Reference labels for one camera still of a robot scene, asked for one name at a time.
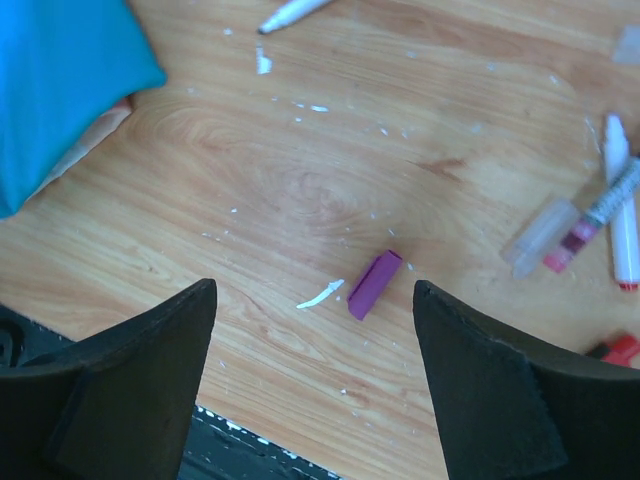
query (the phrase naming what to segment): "wood grain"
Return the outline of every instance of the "wood grain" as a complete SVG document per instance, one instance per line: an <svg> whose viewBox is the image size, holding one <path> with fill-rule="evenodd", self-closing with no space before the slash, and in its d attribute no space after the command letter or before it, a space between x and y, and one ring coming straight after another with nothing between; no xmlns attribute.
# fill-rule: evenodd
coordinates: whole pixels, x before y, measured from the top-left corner
<svg viewBox="0 0 640 480"><path fill-rule="evenodd" d="M417 279L577 351L640 334L607 235L562 276L499 256L550 195L602 187L606 112L638 147L640 70L609 59L640 4L340 0L258 38L278 3L132 1L169 84L0 226L0 301L80 339L213 277L200 403L345 478L446 478ZM344 299L386 248L414 269L357 322Z"/></svg>

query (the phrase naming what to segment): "eraser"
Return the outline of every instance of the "eraser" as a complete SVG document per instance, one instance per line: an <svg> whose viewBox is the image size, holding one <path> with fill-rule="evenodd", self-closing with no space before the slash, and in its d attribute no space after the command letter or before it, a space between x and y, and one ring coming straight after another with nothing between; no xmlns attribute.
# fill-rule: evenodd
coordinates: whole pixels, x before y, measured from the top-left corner
<svg viewBox="0 0 640 480"><path fill-rule="evenodd" d="M364 319L400 265L402 257L391 250L384 252L369 265L347 297L351 315L358 320Z"/></svg>

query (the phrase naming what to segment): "red marker cap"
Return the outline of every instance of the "red marker cap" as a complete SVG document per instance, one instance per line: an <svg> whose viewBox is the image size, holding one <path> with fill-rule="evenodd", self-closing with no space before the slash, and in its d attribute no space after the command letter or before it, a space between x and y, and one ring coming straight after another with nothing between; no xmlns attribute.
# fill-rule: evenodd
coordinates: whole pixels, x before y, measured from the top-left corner
<svg viewBox="0 0 640 480"><path fill-rule="evenodd" d="M620 290L622 290L623 292L637 292L638 291L638 284L637 283L619 283L618 285L620 285Z"/></svg>

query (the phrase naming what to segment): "pen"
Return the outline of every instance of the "pen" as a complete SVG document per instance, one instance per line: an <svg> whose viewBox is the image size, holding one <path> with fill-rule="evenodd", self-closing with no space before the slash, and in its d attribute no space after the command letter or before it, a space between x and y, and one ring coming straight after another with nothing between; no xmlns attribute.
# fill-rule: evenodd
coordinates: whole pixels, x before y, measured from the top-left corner
<svg viewBox="0 0 640 480"><path fill-rule="evenodd" d="M266 35L267 33L288 27L302 17L309 15L311 12L332 1L333 0L290 0L260 26L258 33Z"/></svg>
<svg viewBox="0 0 640 480"><path fill-rule="evenodd" d="M604 161L607 183L611 185L620 176L629 159L629 142L620 118L607 117ZM611 220L611 249L613 272L624 291L638 290L640 282L640 258L638 254L638 228L636 204L633 196L627 198Z"/></svg>
<svg viewBox="0 0 640 480"><path fill-rule="evenodd" d="M618 213L624 201L633 196L640 185L640 158L632 157L624 172L582 214L569 233L545 258L543 263L556 273L562 272L571 260Z"/></svg>

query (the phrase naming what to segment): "blue cloth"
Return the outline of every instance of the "blue cloth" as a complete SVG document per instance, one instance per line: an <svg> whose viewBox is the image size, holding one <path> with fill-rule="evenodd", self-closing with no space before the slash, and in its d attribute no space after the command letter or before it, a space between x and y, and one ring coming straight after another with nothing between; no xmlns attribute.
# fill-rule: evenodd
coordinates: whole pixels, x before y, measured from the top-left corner
<svg viewBox="0 0 640 480"><path fill-rule="evenodd" d="M0 218L102 113L165 81L124 1L0 0Z"/></svg>

